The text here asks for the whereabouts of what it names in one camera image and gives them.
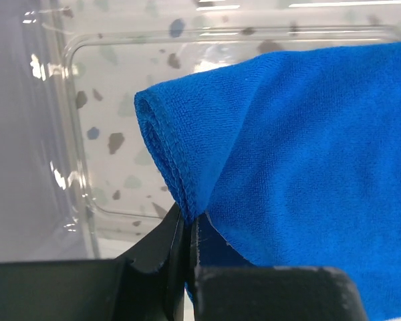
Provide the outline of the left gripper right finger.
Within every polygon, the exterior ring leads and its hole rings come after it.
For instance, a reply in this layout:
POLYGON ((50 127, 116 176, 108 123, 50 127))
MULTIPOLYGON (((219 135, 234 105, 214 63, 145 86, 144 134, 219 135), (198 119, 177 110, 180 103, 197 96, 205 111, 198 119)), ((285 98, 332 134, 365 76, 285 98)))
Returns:
POLYGON ((367 320, 355 283, 334 267, 257 267, 201 215, 190 245, 195 320, 367 320))

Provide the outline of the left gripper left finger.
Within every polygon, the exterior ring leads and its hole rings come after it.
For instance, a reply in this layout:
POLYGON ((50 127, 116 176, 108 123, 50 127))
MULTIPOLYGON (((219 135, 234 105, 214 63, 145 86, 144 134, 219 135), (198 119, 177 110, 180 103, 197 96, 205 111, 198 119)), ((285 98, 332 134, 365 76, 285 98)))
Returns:
POLYGON ((173 205, 114 259, 0 263, 0 320, 182 320, 184 239, 173 205))

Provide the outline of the blue towel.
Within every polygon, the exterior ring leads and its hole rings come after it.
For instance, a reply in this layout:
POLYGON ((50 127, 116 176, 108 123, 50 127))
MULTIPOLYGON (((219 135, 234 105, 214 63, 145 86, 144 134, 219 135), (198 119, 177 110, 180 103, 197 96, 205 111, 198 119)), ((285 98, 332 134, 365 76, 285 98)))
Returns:
POLYGON ((265 53, 134 97, 184 220, 259 266, 325 265, 401 317, 401 42, 265 53))

